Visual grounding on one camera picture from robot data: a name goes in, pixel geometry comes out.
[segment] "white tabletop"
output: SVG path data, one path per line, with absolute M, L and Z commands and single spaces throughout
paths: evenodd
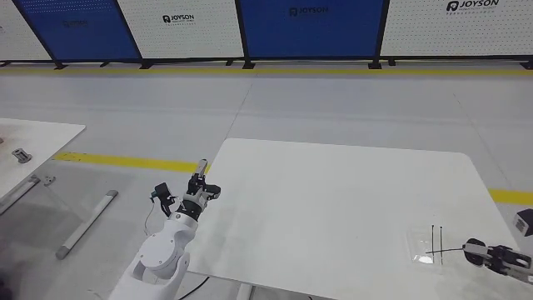
M 443 248 L 517 249 L 464 154 L 228 139 L 207 182 L 222 194 L 187 246 L 191 272 L 338 300 L 533 297 L 462 252 L 411 260 L 431 224 Z
M 85 129 L 84 125 L 0 118 L 0 199 L 26 181 L 49 158 Z M 23 148 L 32 160 L 18 163 L 11 154 Z

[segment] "yellow floor line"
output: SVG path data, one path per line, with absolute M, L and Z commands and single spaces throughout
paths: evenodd
M 117 167 L 157 169 L 179 173 L 193 173 L 197 168 L 196 162 L 156 160 L 141 157 L 119 157 L 114 155 L 76 152 L 59 153 L 54 157 L 54 160 L 69 161 L 73 163 L 94 163 Z M 533 192 L 489 189 L 489 193 L 496 203 L 533 205 Z
M 533 192 L 489 189 L 489 193 L 497 203 L 533 205 Z
M 108 166 L 167 170 L 171 172 L 193 173 L 197 162 L 155 160 L 139 157 L 118 157 L 114 155 L 63 152 L 56 154 L 54 160 L 73 163 L 95 163 Z
M 389 68 L 383 70 L 369 70 L 366 68 L 268 68 L 258 67 L 253 70 L 243 70 L 240 68 L 226 67 L 153 67 L 149 70 L 139 70 L 138 68 L 99 68 L 99 67 L 67 67 L 63 70 L 53 70 L 51 68 L 27 68 L 27 67 L 4 67 L 0 68 L 0 74 L 22 74 L 22 75 L 73 75 L 73 74 L 94 74 L 94 75 L 157 75 L 157 74 L 330 74 L 330 75 L 438 75 L 438 76 L 533 76 L 533 71 L 522 68 L 517 69 L 402 69 Z

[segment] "gray floor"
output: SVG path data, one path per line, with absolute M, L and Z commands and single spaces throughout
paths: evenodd
M 0 117 L 86 124 L 68 151 L 140 158 L 212 160 L 225 138 L 462 152 L 487 187 L 533 191 L 531 77 L 254 71 L 106 76 L 68 69 L 58 75 L 0 75 Z M 65 201 L 85 208 L 110 189 L 120 196 L 61 262 L 53 253 L 79 221 L 44 187 L 35 187 L 0 217 L 0 269 L 21 300 L 106 299 L 146 237 L 149 192 L 165 181 L 181 193 L 188 180 L 182 173 L 69 162 L 50 162 L 45 171 L 57 177 L 54 190 Z M 524 207 L 499 208 L 509 221 Z M 162 220 L 156 209 L 148 232 L 158 230 Z M 517 240 L 533 253 L 530 239 Z M 187 275 L 179 295 L 201 280 Z M 233 300 L 237 287 L 210 280 L 190 299 Z M 264 289 L 254 296 L 285 298 L 307 296 Z

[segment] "white pegboard panel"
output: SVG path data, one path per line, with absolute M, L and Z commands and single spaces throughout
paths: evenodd
M 118 2 L 144 58 L 243 56 L 235 0 Z
M 0 0 L 0 61 L 50 60 L 11 0 Z
M 531 54 L 533 0 L 391 0 L 382 56 Z

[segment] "blue partition panel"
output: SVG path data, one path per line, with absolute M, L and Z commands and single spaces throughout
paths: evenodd
M 250 56 L 373 56 L 383 1 L 241 0 Z
M 113 0 L 18 0 L 58 60 L 137 59 Z

